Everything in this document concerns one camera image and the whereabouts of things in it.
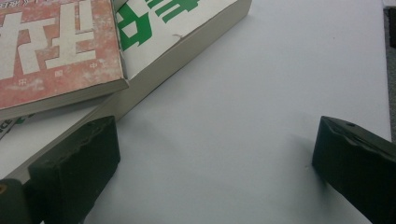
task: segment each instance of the book cover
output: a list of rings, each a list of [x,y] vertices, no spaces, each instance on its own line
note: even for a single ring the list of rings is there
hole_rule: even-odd
[[[0,1],[0,49],[0,113],[123,79],[109,0]]]
[[[134,0],[117,13],[128,79],[132,79],[236,0]]]

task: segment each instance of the table surface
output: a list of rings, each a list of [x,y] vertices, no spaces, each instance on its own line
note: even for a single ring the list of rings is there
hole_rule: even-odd
[[[323,115],[390,140],[381,1],[253,1],[118,122],[86,223],[370,223],[311,166]]]

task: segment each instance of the white surface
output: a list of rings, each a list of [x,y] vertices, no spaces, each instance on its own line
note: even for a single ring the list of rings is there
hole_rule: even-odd
[[[390,139],[382,3],[256,0],[118,123],[86,223],[370,223],[311,166],[320,116]]]

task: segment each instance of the paperback book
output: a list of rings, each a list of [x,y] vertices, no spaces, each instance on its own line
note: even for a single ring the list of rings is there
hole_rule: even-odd
[[[0,1],[0,120],[128,87],[112,2]]]

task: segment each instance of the book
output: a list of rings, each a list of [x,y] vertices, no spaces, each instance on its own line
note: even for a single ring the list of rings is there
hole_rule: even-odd
[[[117,12],[122,5],[126,3],[127,0],[112,0],[114,11]]]
[[[128,87],[112,3],[0,3],[0,120]]]
[[[170,4],[177,2],[162,1],[154,5],[154,2],[150,4],[145,0],[128,1],[120,9],[118,18],[121,43],[129,41],[121,44],[125,63],[131,63],[127,65],[129,88],[107,97],[38,113],[12,129],[0,141],[4,152],[0,156],[0,177],[8,176],[25,182],[29,179],[27,165],[84,123],[106,116],[122,118],[241,21],[251,5],[251,0],[194,0],[185,1],[190,5],[179,2],[185,9],[181,10],[181,5]],[[140,62],[132,62],[134,57]],[[12,164],[21,166],[15,169]]]

